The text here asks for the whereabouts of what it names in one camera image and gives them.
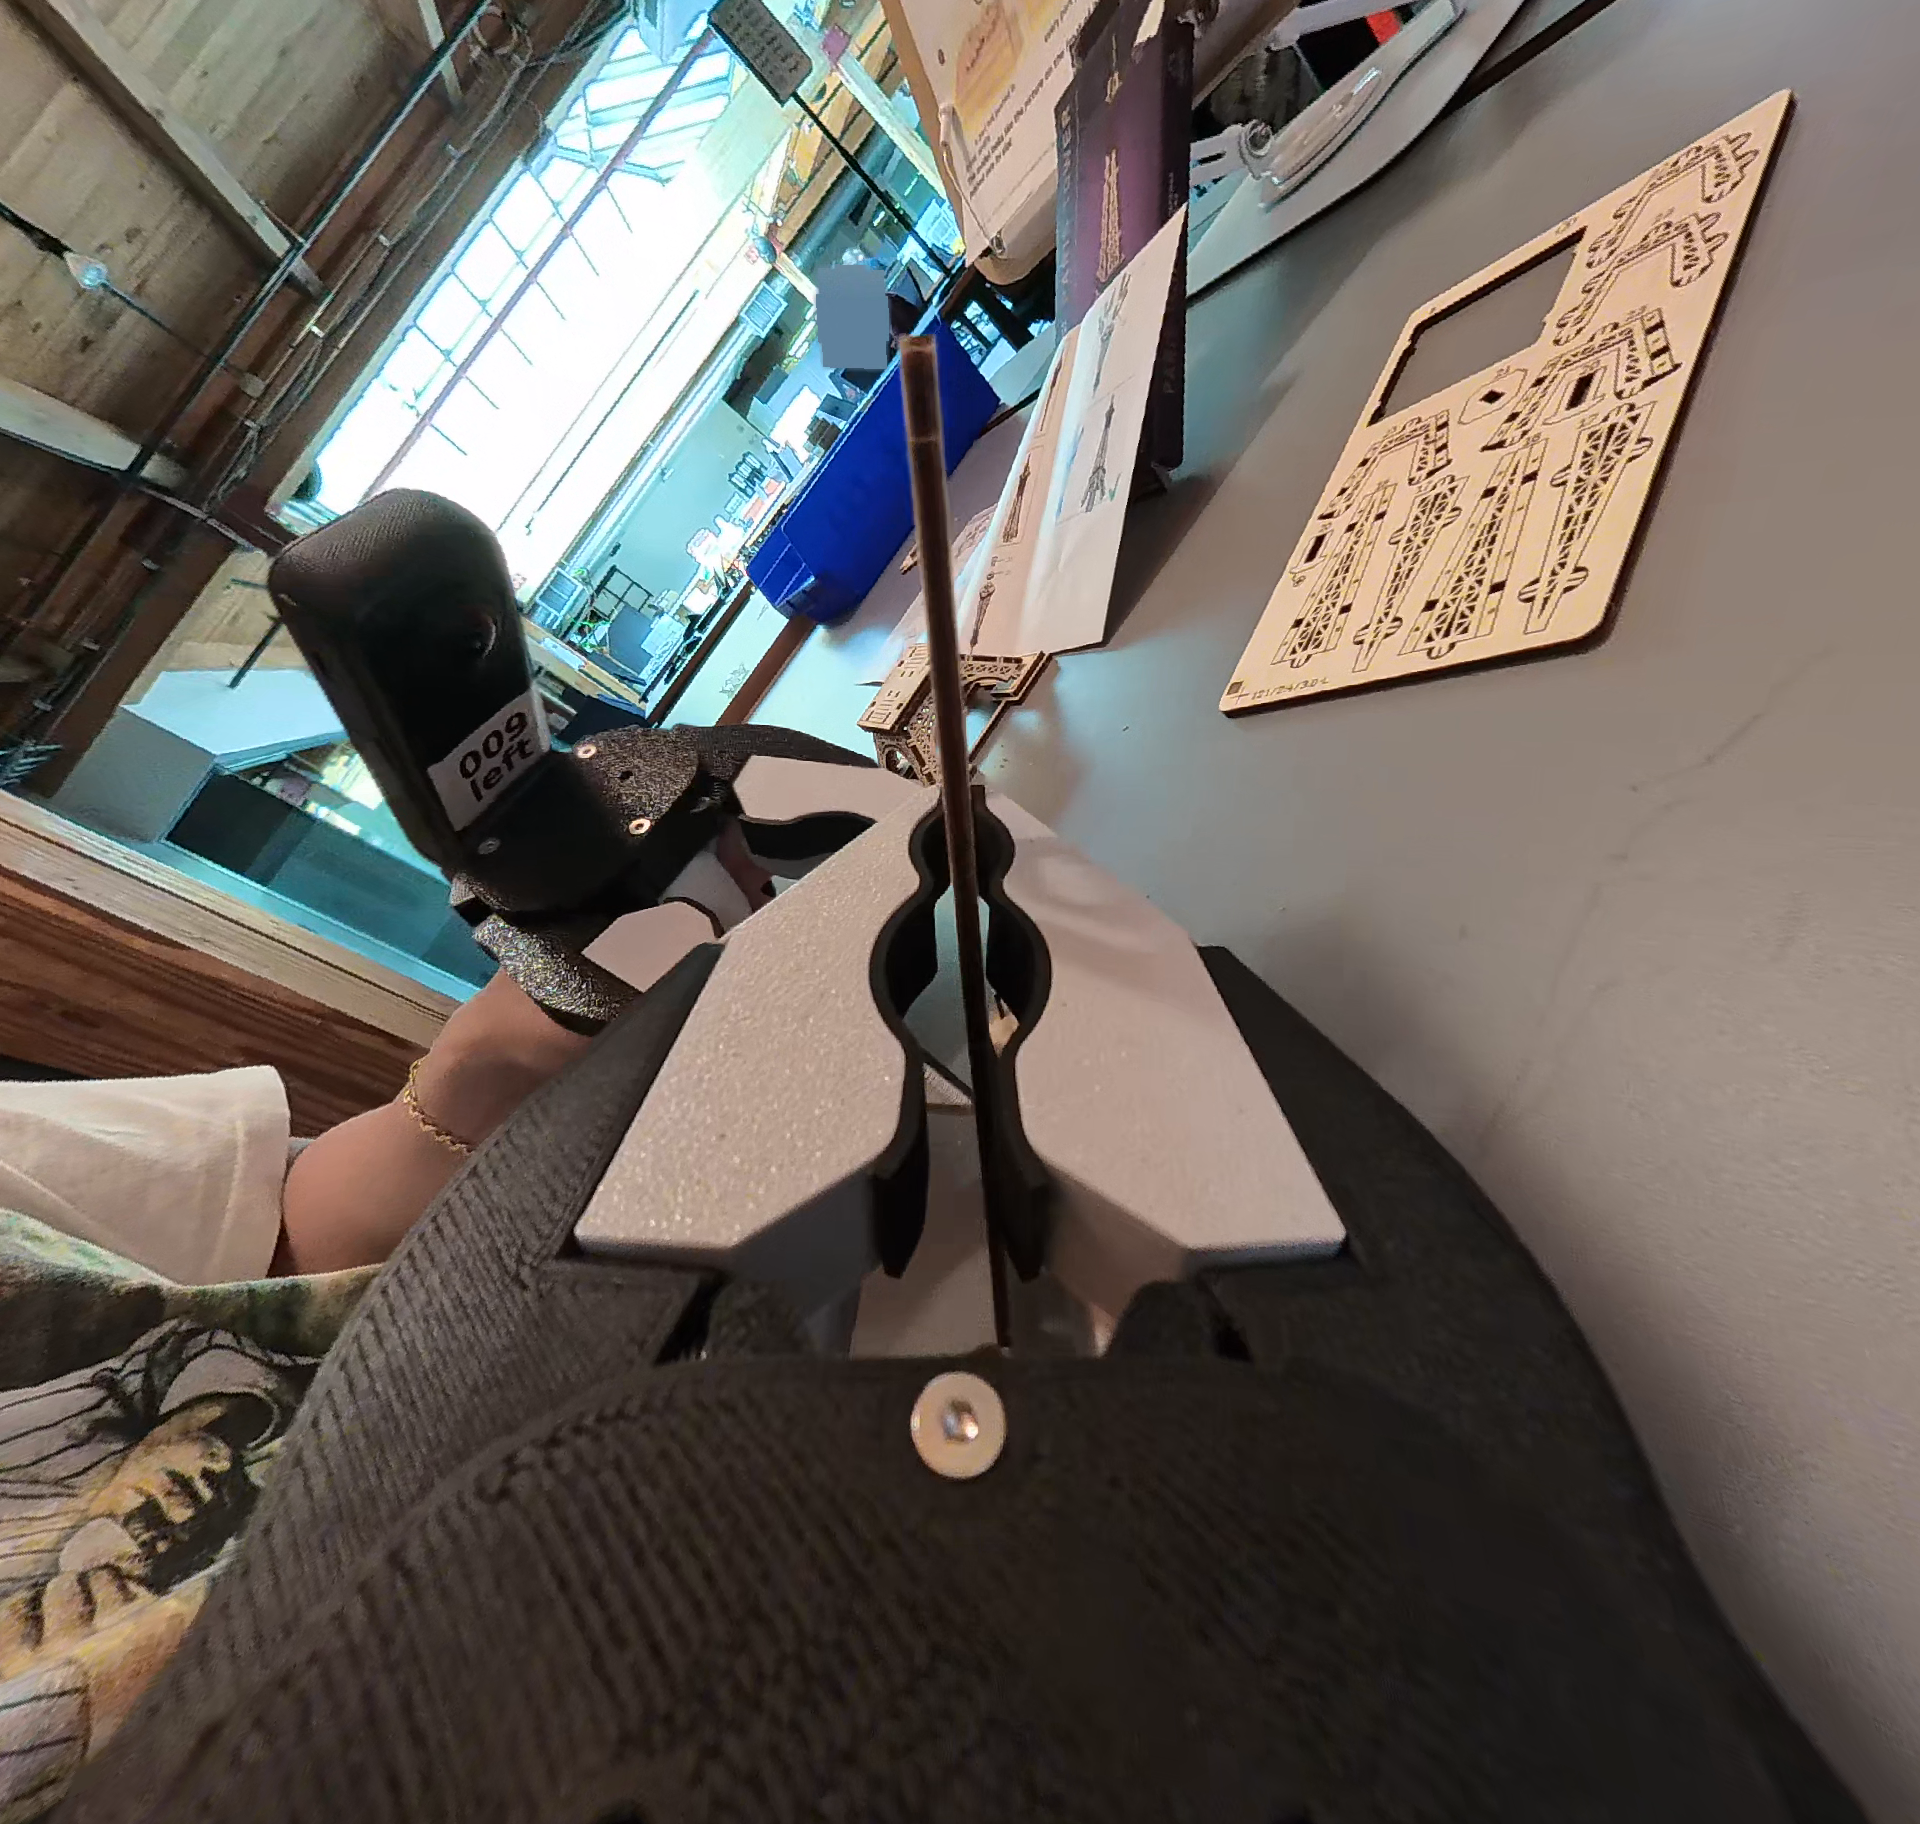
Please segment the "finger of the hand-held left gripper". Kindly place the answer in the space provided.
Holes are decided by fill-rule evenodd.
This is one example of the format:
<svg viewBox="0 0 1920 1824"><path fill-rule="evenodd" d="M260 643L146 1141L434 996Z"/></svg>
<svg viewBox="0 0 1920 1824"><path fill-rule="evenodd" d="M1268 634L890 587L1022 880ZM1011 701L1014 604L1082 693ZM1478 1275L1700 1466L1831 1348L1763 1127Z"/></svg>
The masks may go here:
<svg viewBox="0 0 1920 1824"><path fill-rule="evenodd" d="M675 897L628 910L583 945L584 962L636 992L654 988L696 948L724 934L721 914L701 898Z"/></svg>
<svg viewBox="0 0 1920 1824"><path fill-rule="evenodd" d="M748 856L772 876L799 879L900 810L922 819L938 793L872 763L756 754L733 800Z"/></svg>

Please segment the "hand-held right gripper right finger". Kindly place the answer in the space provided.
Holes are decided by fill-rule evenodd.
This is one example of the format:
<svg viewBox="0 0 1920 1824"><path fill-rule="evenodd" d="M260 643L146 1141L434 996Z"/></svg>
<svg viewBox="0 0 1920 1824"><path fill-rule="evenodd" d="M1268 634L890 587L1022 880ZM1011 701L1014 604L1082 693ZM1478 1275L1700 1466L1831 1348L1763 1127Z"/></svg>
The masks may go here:
<svg viewBox="0 0 1920 1824"><path fill-rule="evenodd" d="M1063 1284L1170 1284L1335 1256L1346 1228L1181 923L1001 793L980 841L1044 948L1004 1072Z"/></svg>

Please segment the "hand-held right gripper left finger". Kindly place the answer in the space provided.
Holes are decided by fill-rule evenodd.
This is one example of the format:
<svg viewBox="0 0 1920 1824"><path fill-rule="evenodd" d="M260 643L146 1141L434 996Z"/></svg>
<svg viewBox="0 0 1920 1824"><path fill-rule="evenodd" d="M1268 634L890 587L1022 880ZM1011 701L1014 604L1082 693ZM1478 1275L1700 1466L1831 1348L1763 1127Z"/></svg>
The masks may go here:
<svg viewBox="0 0 1920 1824"><path fill-rule="evenodd" d="M925 1221L923 1057L885 988L938 891L907 802L712 957L575 1226L583 1254L730 1278L902 1275Z"/></svg>

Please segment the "wooden puzzle sheet with arcs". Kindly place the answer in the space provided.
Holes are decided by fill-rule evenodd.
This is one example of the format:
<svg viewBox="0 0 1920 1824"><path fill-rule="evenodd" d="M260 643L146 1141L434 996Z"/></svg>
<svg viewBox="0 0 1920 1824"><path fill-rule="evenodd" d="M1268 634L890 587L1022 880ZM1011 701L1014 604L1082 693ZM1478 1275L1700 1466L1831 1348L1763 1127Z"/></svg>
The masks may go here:
<svg viewBox="0 0 1920 1824"><path fill-rule="evenodd" d="M958 656L951 590L951 531L938 391L938 349L929 334L909 334L900 341L900 393L911 489L914 497L914 541L923 576L934 751L946 846L946 884L953 907L958 983L961 991L972 1080L972 1119L980 1146L989 1258L992 1326L1001 1352L1009 1352L1014 1341L1011 1306L1004 1284L1004 1239L1001 1233L996 1199L1001 1183L994 1097L996 1048L989 1035L989 983L985 944L982 936L967 693Z"/></svg>

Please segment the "person's left forearm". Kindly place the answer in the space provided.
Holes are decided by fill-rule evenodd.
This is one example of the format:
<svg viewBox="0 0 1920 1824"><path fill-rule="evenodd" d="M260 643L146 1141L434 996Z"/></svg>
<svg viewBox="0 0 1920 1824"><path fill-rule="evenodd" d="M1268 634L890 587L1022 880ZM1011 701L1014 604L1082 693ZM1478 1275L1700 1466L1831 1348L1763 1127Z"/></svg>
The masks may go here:
<svg viewBox="0 0 1920 1824"><path fill-rule="evenodd" d="M474 1152L420 1132L401 1096L327 1129L287 1173L275 1278L381 1264Z"/></svg>

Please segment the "person's left hand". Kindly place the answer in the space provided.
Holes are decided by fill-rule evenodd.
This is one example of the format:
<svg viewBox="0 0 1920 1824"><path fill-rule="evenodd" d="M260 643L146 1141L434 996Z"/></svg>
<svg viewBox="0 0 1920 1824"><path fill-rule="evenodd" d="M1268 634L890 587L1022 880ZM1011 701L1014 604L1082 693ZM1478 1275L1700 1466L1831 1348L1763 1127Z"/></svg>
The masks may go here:
<svg viewBox="0 0 1920 1824"><path fill-rule="evenodd" d="M554 1021L510 973L494 972L451 1011L401 1101L420 1132L474 1152L597 1035L597 1027Z"/></svg>

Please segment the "wooden tower base model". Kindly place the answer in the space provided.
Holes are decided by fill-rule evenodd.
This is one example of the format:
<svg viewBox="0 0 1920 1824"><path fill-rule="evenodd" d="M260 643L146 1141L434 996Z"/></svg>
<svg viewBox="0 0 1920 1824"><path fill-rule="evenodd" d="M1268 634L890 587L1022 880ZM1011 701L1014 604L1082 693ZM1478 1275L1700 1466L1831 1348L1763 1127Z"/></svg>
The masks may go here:
<svg viewBox="0 0 1920 1824"><path fill-rule="evenodd" d="M1048 654L958 659L971 772L977 772L1002 718L1019 707L1050 662ZM917 640L900 656L857 725L872 736L883 769L911 783L938 783L941 749L925 643Z"/></svg>

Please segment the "large blue storage bin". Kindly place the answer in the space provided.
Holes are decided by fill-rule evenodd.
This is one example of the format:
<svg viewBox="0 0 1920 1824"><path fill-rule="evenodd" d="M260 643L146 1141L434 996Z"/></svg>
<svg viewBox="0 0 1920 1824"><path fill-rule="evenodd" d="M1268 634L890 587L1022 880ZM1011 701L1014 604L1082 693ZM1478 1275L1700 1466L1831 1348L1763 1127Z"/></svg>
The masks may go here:
<svg viewBox="0 0 1920 1824"><path fill-rule="evenodd" d="M914 527L914 501L894 360L837 443L810 468L749 565L777 614L829 626L862 607Z"/></svg>

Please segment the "folded paper instruction sheet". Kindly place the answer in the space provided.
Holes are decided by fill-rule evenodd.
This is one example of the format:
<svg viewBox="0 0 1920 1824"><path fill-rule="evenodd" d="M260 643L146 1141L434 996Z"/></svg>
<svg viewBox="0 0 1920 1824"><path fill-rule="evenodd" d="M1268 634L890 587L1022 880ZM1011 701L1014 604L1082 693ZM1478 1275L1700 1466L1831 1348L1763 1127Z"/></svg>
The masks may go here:
<svg viewBox="0 0 1920 1824"><path fill-rule="evenodd" d="M989 525L956 579L964 659L1056 656L1106 636L1185 247L1186 213L1176 210L1063 334Z"/></svg>

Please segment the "wooden ledge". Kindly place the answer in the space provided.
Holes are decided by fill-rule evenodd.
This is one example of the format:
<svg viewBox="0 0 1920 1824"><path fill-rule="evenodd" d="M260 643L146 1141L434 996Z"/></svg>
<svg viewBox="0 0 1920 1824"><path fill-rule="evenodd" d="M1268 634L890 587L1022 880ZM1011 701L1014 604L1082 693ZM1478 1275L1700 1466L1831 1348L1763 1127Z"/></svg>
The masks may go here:
<svg viewBox="0 0 1920 1824"><path fill-rule="evenodd" d="M391 1100L443 995L227 889L1 800L1 1053L70 1077L272 1068L292 1129Z"/></svg>

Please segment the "wooden sheet with tower parts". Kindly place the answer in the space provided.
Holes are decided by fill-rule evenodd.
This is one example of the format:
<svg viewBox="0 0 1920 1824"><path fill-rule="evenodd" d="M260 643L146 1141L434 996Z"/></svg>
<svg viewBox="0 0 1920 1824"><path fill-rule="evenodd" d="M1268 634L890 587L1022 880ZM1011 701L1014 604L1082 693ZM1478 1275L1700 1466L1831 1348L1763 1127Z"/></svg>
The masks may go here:
<svg viewBox="0 0 1920 1824"><path fill-rule="evenodd" d="M1226 715L1574 654L1611 631L1794 101L1779 90L1405 320ZM1529 345L1389 409L1426 331L1560 252Z"/></svg>

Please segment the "purple puzzle box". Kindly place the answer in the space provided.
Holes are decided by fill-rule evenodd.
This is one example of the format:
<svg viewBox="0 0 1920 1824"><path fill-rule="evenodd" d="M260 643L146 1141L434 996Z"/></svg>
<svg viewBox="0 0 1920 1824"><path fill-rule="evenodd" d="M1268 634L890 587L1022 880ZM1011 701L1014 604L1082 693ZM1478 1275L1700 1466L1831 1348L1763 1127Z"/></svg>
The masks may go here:
<svg viewBox="0 0 1920 1824"><path fill-rule="evenodd" d="M1060 332L1182 210L1190 196L1196 0L1095 0L1070 46L1058 141Z"/></svg>

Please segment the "instruction poster board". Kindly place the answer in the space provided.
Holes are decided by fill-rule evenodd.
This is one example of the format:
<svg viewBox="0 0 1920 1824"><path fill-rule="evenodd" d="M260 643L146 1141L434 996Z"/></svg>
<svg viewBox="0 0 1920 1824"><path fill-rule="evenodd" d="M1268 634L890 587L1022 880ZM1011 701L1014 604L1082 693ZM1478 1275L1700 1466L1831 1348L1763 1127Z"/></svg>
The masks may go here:
<svg viewBox="0 0 1920 1824"><path fill-rule="evenodd" d="M881 2L968 264L1009 286L1054 243L1054 110L1100 0Z"/></svg>

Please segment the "white articulated stand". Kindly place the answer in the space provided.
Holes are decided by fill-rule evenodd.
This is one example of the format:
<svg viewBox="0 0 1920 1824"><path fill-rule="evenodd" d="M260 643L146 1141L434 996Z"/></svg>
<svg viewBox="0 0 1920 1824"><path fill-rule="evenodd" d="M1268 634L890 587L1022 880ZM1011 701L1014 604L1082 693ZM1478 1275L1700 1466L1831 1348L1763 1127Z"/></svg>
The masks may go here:
<svg viewBox="0 0 1920 1824"><path fill-rule="evenodd" d="M1191 189L1253 181L1262 187L1260 204L1266 205L1299 192L1452 31L1468 5L1470 0L1299 0L1260 36L1265 52L1286 50L1301 36L1330 28L1389 18L1405 7L1411 7L1414 16L1284 126L1241 121L1213 140L1193 141Z"/></svg>

